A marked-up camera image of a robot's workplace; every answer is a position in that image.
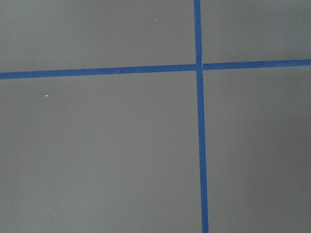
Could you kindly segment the long blue tape strip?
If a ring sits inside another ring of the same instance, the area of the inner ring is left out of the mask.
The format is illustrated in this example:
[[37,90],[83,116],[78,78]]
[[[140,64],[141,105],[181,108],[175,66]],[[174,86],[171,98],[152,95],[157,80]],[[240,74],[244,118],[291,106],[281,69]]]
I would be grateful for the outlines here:
[[204,110],[204,77],[202,68],[202,26],[201,1],[194,0],[194,36],[195,36],[195,67],[197,89],[197,116],[198,116],[198,142],[200,165],[200,193],[201,193],[201,219],[202,232],[208,233],[208,199],[207,199],[207,161],[206,161],[206,134]]

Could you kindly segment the crossing blue tape strip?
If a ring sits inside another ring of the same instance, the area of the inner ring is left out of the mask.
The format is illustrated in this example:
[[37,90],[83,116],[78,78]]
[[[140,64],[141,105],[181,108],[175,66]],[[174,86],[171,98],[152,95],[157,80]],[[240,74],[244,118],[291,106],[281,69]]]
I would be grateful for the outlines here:
[[[207,71],[207,70],[248,69],[248,68],[306,67],[310,65],[311,65],[310,59],[299,59],[299,60],[279,60],[279,61],[203,63],[201,64],[200,69],[202,71]],[[7,79],[54,78],[54,77],[75,77],[75,76],[115,75],[115,74],[187,72],[197,70],[198,68],[196,67],[195,64],[136,66],[136,67],[105,67],[105,68],[86,68],[86,69],[2,72],[0,74],[0,78],[2,80],[7,80]]]

